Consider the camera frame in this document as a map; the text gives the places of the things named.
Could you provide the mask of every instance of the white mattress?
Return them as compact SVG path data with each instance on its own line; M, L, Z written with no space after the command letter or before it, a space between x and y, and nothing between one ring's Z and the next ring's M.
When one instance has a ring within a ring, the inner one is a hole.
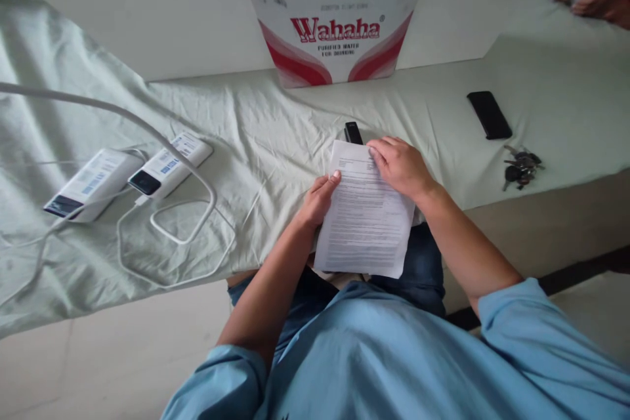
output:
M275 71L145 84L41 0L0 0L0 80L107 100L128 108L172 138L188 129L215 153L201 166L218 208L237 228L211 217L197 240L178 247L149 225L154 208L123 225L125 259L165 283L213 271L208 280L258 267L325 172L329 148L356 121L364 140L384 134L409 140L464 209L572 186L630 167L630 32L573 17L550 0L524 0L514 26L483 60L397 71L378 81L283 90ZM490 90L524 144L547 166L519 192L502 192L502 142L485 139L466 95ZM46 231L54 217L41 206L80 163L102 147L159 146L117 115L70 104L0 95L0 234L18 244ZM203 198L189 178L163 203ZM135 200L117 199L90 225L71 225L50 240L32 290L0 309L0 337L157 293L123 273L116 261L116 220ZM203 205L164 214L185 232ZM0 242L0 299L29 278L37 247Z

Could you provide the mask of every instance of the wahaha logo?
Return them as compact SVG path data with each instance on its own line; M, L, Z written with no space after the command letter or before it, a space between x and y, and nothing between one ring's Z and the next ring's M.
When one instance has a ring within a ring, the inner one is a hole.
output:
M332 20L330 25L320 25L319 18L292 18L291 23L300 35L303 43L314 43L315 36L319 41L342 41L344 39L378 38L381 25L378 23L363 23L359 18L356 23L338 24Z

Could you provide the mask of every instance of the wahaha box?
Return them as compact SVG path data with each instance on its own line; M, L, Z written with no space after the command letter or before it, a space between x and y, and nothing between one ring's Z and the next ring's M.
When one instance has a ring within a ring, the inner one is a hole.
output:
M287 88L387 77L417 0L251 0Z

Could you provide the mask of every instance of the shirt sleeve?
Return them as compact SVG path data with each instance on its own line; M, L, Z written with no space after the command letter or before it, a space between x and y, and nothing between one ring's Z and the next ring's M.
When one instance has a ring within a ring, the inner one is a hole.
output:
M263 402L266 376L258 353L217 346L175 393L162 420L251 419Z
M630 375L573 328L536 279L479 300L482 336L567 413L628 418Z

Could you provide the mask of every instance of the printed document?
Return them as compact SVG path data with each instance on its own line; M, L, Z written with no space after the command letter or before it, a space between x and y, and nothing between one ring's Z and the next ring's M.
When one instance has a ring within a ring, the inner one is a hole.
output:
M341 171L317 241L315 269L399 278L413 202L381 178L367 146L336 140L329 174Z

